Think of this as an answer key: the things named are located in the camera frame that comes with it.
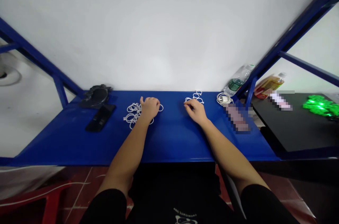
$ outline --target water bottle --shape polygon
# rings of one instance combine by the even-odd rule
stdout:
[[[246,65],[240,71],[237,71],[228,84],[224,87],[224,92],[226,92],[231,97],[239,90],[239,88],[247,81],[251,71],[254,69],[253,64]]]

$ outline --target blue table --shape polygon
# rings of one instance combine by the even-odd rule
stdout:
[[[142,162],[213,161],[200,127],[186,113],[183,102],[193,92],[112,91],[108,103],[117,107],[99,133],[85,131],[97,110],[81,109],[76,97],[8,165],[109,165],[131,131],[123,121],[127,107],[140,96],[156,97],[164,106],[149,126]],[[207,117],[248,158],[279,160],[253,121],[250,134],[236,134],[216,102],[217,92],[203,92]]]

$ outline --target green bottle label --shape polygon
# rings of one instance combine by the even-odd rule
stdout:
[[[234,79],[232,79],[231,81],[230,81],[230,83],[228,84],[228,88],[230,89],[230,90],[232,90],[232,91],[237,91],[237,90],[239,90],[239,88],[241,87],[241,85],[239,85],[239,84],[236,84],[235,82],[234,82]]]

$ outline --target hand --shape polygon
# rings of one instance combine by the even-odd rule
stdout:
[[[186,101],[184,103],[184,106],[185,106],[186,111],[189,114],[189,116],[193,119],[193,121],[195,121],[200,126],[203,123],[209,121],[207,116],[206,116],[206,113],[205,113],[204,105],[201,104],[196,99],[191,99],[189,101]]]
[[[151,122],[151,120],[157,115],[159,112],[160,107],[160,101],[156,98],[146,98],[144,102],[144,98],[140,98],[140,104],[141,104],[141,119],[148,120]]]

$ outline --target black smartphone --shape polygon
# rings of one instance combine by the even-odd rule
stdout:
[[[93,119],[86,126],[85,130],[90,132],[99,132],[115,109],[115,105],[103,105]]]

